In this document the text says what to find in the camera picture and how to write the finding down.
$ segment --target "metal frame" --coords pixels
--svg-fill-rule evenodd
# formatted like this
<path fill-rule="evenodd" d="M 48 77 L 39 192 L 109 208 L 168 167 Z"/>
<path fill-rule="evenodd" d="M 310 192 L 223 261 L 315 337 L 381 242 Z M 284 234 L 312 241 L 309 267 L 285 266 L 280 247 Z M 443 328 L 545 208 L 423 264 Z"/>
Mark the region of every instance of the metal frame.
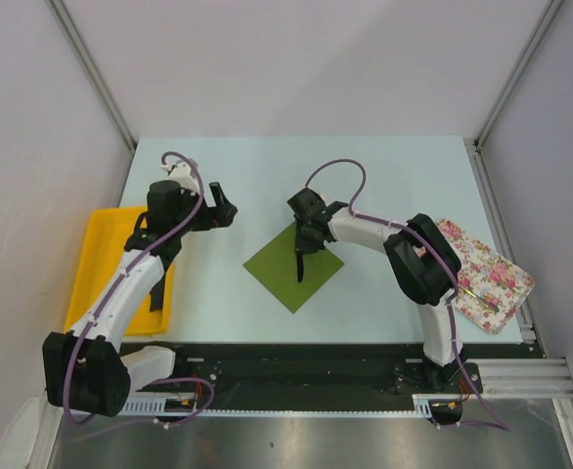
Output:
<path fill-rule="evenodd" d="M 560 13 L 561 7 L 564 3 L 565 0 L 550 0 L 546 8 L 543 10 L 541 17 L 539 18 L 537 24 L 534 26 L 528 41 L 523 47 L 521 55 L 517 59 L 517 62 L 510 72 L 504 88 L 500 92 L 500 95 L 491 108 L 486 121 L 482 125 L 480 132 L 475 138 L 475 145 L 478 149 L 482 149 L 484 147 L 484 143 L 489 138 L 489 135 L 491 135 L 493 128 L 500 119 L 502 112 L 510 101 L 510 98 L 513 96 L 514 92 L 519 86 L 519 83 L 525 76 L 528 70 L 528 66 L 532 62 L 532 59 L 536 56 L 539 48 L 547 37 L 548 32 L 551 30 L 551 27 L 556 17 Z"/>
<path fill-rule="evenodd" d="M 75 21 L 71 17 L 65 2 L 63 0 L 46 0 L 46 3 L 49 5 L 52 15 L 57 20 L 67 42 L 69 43 L 71 51 L 80 62 L 84 73 L 91 82 L 98 98 L 100 98 L 102 106 L 112 120 L 119 136 L 126 146 L 128 146 L 131 154 L 134 155 L 134 150 L 137 148 L 137 142 L 132 137 L 130 129 L 126 124 L 126 121 L 123 118 L 123 115 L 121 114 L 106 81 L 104 80 L 104 77 L 100 73 L 93 56 L 89 52 Z"/>
<path fill-rule="evenodd" d="M 512 262 L 515 262 L 514 252 L 512 250 L 510 238 L 504 223 L 504 217 L 502 215 L 502 211 L 500 210 L 500 205 L 497 201 L 491 178 L 489 177 L 486 166 L 484 164 L 484 149 L 478 150 L 475 143 L 470 141 L 465 141 L 465 145 L 467 154 L 469 155 L 471 169 L 473 170 L 473 176 L 475 177 L 476 183 L 478 185 L 478 191 L 480 192 L 480 197 L 482 198 L 482 204 L 484 205 L 487 221 L 489 223 L 489 227 L 491 228 L 491 233 L 493 234 L 493 240 L 495 241 L 496 245 L 495 247 L 505 257 L 510 259 Z M 538 340 L 543 351 L 546 354 L 549 354 L 547 344 L 545 344 L 541 339 L 541 327 L 536 323 L 534 316 L 532 315 L 531 299 L 521 305 L 521 308 L 517 312 L 516 317 L 524 342 L 527 344 L 532 344 Z"/>
<path fill-rule="evenodd" d="M 49 405 L 45 393 L 39 400 L 43 407 L 43 413 L 39 432 L 27 465 L 28 469 L 47 469 L 63 417 L 63 410 Z"/>
<path fill-rule="evenodd" d="M 565 359 L 509 359 L 471 360 L 480 369 L 484 391 L 489 399 L 552 399 L 573 400 L 573 379 Z M 129 416 L 181 416 L 191 411 L 164 412 L 167 399 L 192 399 L 193 393 L 136 392 L 129 398 L 120 415 Z M 429 400 L 455 400 L 458 394 L 414 394 L 414 410 L 395 411 L 260 411 L 260 410 L 207 410 L 207 416 L 372 416 L 372 417 L 429 417 Z"/>

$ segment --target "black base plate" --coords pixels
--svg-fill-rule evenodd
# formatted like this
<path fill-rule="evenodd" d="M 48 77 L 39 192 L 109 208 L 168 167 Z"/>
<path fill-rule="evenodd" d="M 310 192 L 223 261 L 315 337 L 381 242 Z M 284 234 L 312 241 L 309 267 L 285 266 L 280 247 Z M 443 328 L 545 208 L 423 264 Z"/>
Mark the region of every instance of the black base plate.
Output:
<path fill-rule="evenodd" d="M 147 343 L 123 344 L 121 355 Z M 214 409 L 358 412 L 412 410 L 411 394 L 436 394 L 424 383 L 422 346 L 402 345 L 243 345 L 151 343 L 176 352 L 172 376 L 213 383 Z M 474 363 L 470 374 L 479 372 Z M 399 381 L 407 373 L 416 384 Z M 475 384 L 481 389 L 481 382 Z M 144 391 L 194 392 L 193 384 L 148 386 Z M 202 400 L 207 398 L 204 389 Z M 453 377 L 442 392 L 458 394 Z"/>
<path fill-rule="evenodd" d="M 395 390 L 398 394 L 460 394 L 461 385 L 459 381 L 463 378 L 463 374 L 458 370 L 452 378 L 447 381 L 444 389 L 435 391 L 425 379 L 423 362 L 397 362 L 393 365 L 392 374 L 395 377 Z M 482 379 L 478 365 L 475 363 L 467 362 L 464 364 L 469 376 L 471 376 L 473 384 L 480 391 L 482 389 Z"/>

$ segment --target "metal floor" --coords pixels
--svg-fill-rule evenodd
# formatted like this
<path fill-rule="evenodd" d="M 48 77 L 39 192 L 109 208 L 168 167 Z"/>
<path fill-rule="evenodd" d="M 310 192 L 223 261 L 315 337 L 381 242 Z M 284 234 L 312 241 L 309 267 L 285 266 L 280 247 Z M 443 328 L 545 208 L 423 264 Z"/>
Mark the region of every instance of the metal floor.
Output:
<path fill-rule="evenodd" d="M 151 424 L 111 430 L 63 422 L 50 468 L 570 468 L 551 401 L 493 402 L 512 427 L 436 431 L 422 419 L 206 417 L 164 431 Z M 484 418 L 478 402 L 463 420 Z"/>

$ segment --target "yellow tray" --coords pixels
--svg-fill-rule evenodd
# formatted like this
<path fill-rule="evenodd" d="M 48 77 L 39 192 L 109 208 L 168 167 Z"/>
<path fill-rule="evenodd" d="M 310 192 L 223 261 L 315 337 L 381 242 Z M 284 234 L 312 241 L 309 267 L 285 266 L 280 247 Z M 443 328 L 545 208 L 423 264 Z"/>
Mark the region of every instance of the yellow tray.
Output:
<path fill-rule="evenodd" d="M 107 208 L 91 213 L 78 261 L 65 331 L 98 299 L 119 265 L 123 245 L 132 234 L 137 217 L 145 211 L 146 207 L 130 207 Z M 162 311 L 150 311 L 150 295 L 146 296 L 130 322 L 126 335 L 152 335 L 167 331 L 171 314 L 173 270 L 172 265 L 165 276 Z"/>

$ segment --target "wire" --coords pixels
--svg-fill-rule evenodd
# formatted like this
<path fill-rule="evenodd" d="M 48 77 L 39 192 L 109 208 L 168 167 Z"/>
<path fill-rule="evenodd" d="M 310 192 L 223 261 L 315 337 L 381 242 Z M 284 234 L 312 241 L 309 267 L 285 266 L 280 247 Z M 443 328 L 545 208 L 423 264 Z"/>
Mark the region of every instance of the wire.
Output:
<path fill-rule="evenodd" d="M 114 425 L 111 425 L 107 428 L 103 428 L 102 430 L 98 430 L 98 431 L 89 433 L 88 435 L 78 437 L 78 438 L 76 438 L 76 441 L 82 442 L 84 440 L 88 440 L 90 438 L 97 437 L 99 435 L 104 435 L 105 433 L 111 432 L 111 431 L 116 430 L 116 429 L 121 428 L 121 427 L 125 427 L 127 425 L 134 425 L 135 423 L 152 423 L 155 425 L 162 426 L 165 430 L 167 430 L 169 428 L 180 427 L 182 425 L 186 425 L 187 423 L 190 423 L 193 420 L 195 420 L 198 417 L 198 415 L 200 415 L 202 412 L 207 410 L 210 407 L 210 405 L 212 404 L 213 400 L 215 399 L 215 388 L 214 388 L 214 386 L 209 381 L 206 381 L 205 379 L 202 379 L 202 378 L 196 378 L 196 377 L 193 377 L 193 378 L 166 378 L 166 379 L 159 379 L 159 380 L 155 381 L 154 383 L 152 383 L 152 384 L 173 384 L 173 383 L 194 383 L 194 382 L 197 383 L 197 385 L 200 387 L 201 387 L 201 385 L 205 385 L 208 388 L 210 395 L 208 396 L 208 401 L 206 402 L 206 404 L 204 404 L 201 408 L 197 409 L 196 411 L 192 412 L 191 414 L 187 415 L 186 417 L 183 417 L 180 420 L 176 420 L 175 422 L 163 422 L 161 420 L 158 420 L 158 418 L 133 418 L 130 420 L 123 420 L 123 421 L 115 423 Z"/>
<path fill-rule="evenodd" d="M 180 222 L 177 226 L 175 226 L 169 232 L 167 232 L 166 234 L 161 236 L 159 239 L 154 241 L 152 244 L 150 244 L 148 247 L 146 247 L 143 251 L 141 251 L 141 253 L 139 253 L 139 255 L 137 257 L 135 257 L 128 264 L 128 267 L 126 267 L 126 272 L 125 272 L 126 274 L 128 274 L 130 271 L 132 271 L 132 269 L 134 269 L 134 267 L 136 267 L 137 264 L 139 264 L 143 260 L 143 258 L 148 256 L 152 252 L 153 249 L 160 246 L 161 244 L 166 242 L 171 237 L 175 236 L 180 230 L 182 230 L 185 226 L 187 226 L 187 224 L 189 224 L 189 222 L 193 219 L 193 217 L 196 216 L 196 214 L 199 211 L 199 208 L 201 207 L 201 204 L 203 203 L 204 186 L 203 186 L 203 182 L 201 180 L 201 176 L 199 175 L 196 163 L 181 153 L 178 153 L 176 151 L 167 151 L 160 158 L 160 161 L 162 162 L 162 164 L 165 163 L 168 156 L 176 156 L 176 157 L 180 158 L 182 161 L 184 161 L 185 163 L 187 163 L 191 167 L 191 170 L 194 173 L 194 176 L 198 179 L 198 185 L 199 185 L 198 201 L 196 202 L 196 205 L 193 207 L 191 212 L 189 212 L 189 215 L 187 215 L 187 217 L 182 222 Z M 93 327 L 93 324 L 98 320 L 98 318 L 100 317 L 100 314 L 102 313 L 102 310 L 107 305 L 107 303 L 109 302 L 113 293 L 116 291 L 116 289 L 119 287 L 119 285 L 121 284 L 121 282 L 124 279 L 125 279 L 125 275 L 119 274 L 117 276 L 117 278 L 114 280 L 114 282 L 112 283 L 110 288 L 104 294 L 102 301 L 96 307 L 92 318 L 90 319 L 89 322 L 87 322 L 87 325 L 84 327 L 84 329 L 82 329 L 82 332 L 78 336 L 78 340 L 76 341 L 75 345 L 73 346 L 73 350 L 71 351 L 71 355 L 69 356 L 69 363 L 67 364 L 67 370 L 65 373 L 65 382 L 63 383 L 63 414 L 65 415 L 65 418 L 67 419 L 67 421 L 74 423 L 76 425 L 83 425 L 83 424 L 87 423 L 88 421 L 90 421 L 95 416 L 95 414 L 92 413 L 89 416 L 85 417 L 83 420 L 78 421 L 78 420 L 73 418 L 73 415 L 71 415 L 71 410 L 69 407 L 69 393 L 71 390 L 71 377 L 73 375 L 73 370 L 75 368 L 75 364 L 76 364 L 77 359 L 78 359 L 78 354 L 80 352 L 80 349 L 82 348 L 82 344 L 84 343 L 84 340 L 85 340 L 87 334 L 89 333 L 89 330 L 91 330 L 91 327 Z"/>
<path fill-rule="evenodd" d="M 201 395 L 203 393 L 203 390 L 201 389 L 201 383 L 197 383 L 196 384 L 196 404 L 198 403 L 199 399 L 201 398 Z"/>
<path fill-rule="evenodd" d="M 461 397 L 463 396 L 463 394 L 466 394 L 466 396 L 463 397 L 463 402 L 466 403 L 471 397 L 471 392 L 469 391 L 469 388 L 466 387 L 466 384 L 464 384 L 462 378 L 459 379 L 459 386 L 461 387 Z"/>
<path fill-rule="evenodd" d="M 354 195 L 352 196 L 352 198 L 349 200 L 349 203 L 347 205 L 347 209 L 349 210 L 349 213 L 354 218 L 360 218 L 361 220 L 367 220 L 369 222 L 380 223 L 380 224 L 385 225 L 387 227 L 391 227 L 391 228 L 395 228 L 397 230 L 404 231 L 404 232 L 408 233 L 409 235 L 411 235 L 412 237 L 414 237 L 419 243 L 421 243 L 423 245 L 423 247 L 425 247 L 425 249 L 432 255 L 432 257 L 434 257 L 434 259 L 436 259 L 436 262 L 441 266 L 441 268 L 443 269 L 443 271 L 445 272 L 445 274 L 449 278 L 450 282 L 452 283 L 452 286 L 454 288 L 454 292 L 446 298 L 445 306 L 447 308 L 447 312 L 448 312 L 448 315 L 450 317 L 450 329 L 452 332 L 452 351 L 454 352 L 454 358 L 456 359 L 456 363 L 458 364 L 459 369 L 461 370 L 461 373 L 463 374 L 465 382 L 468 383 L 473 394 L 475 394 L 475 396 L 478 398 L 478 401 L 482 404 L 482 406 L 485 408 L 485 410 L 497 422 L 497 423 L 492 423 L 492 422 L 483 422 L 483 421 L 469 421 L 469 422 L 460 423 L 458 425 L 454 424 L 453 426 L 465 426 L 465 427 L 468 427 L 468 426 L 487 426 L 487 427 L 498 428 L 500 430 L 510 432 L 511 431 L 510 427 L 497 415 L 497 413 L 495 413 L 495 411 L 493 411 L 491 409 L 489 404 L 485 401 L 485 399 L 482 397 L 482 395 L 480 394 L 480 392 L 478 391 L 476 386 L 471 381 L 469 373 L 467 372 L 466 368 L 464 367 L 464 363 L 463 363 L 463 360 L 461 359 L 461 355 L 459 353 L 459 349 L 458 349 L 458 345 L 457 345 L 458 332 L 456 329 L 456 317 L 454 314 L 454 307 L 452 306 L 452 300 L 454 300 L 454 298 L 456 298 L 459 294 L 459 283 L 458 283 L 456 276 L 452 273 L 452 271 L 448 267 L 447 263 L 439 255 L 439 253 L 436 252 L 436 249 L 434 249 L 432 247 L 432 245 L 423 238 L 423 236 L 421 236 L 415 230 L 412 230 L 410 227 L 407 227 L 406 225 L 402 225 L 400 223 L 391 222 L 391 221 L 384 220 L 381 218 L 373 217 L 371 215 L 364 215 L 364 214 L 358 213 L 356 210 L 354 210 L 354 203 L 356 202 L 356 199 L 358 198 L 360 193 L 363 191 L 363 188 L 365 187 L 365 183 L 367 182 L 367 171 L 365 170 L 365 166 L 363 166 L 362 163 L 360 163 L 359 161 L 356 161 L 355 159 L 340 158 L 340 159 L 335 159 L 335 160 L 332 160 L 332 161 L 329 161 L 329 162 L 323 164 L 322 166 L 317 168 L 313 172 L 313 174 L 310 175 L 310 177 L 308 178 L 308 180 L 306 181 L 306 184 L 304 186 L 308 187 L 310 182 L 313 180 L 313 178 L 320 171 L 327 168 L 328 166 L 331 166 L 331 165 L 337 164 L 337 163 L 354 164 L 354 165 L 358 166 L 358 168 L 361 170 L 361 174 L 362 174 L 361 184 L 360 184 L 359 188 L 356 190 L 356 192 L 354 193 Z"/>

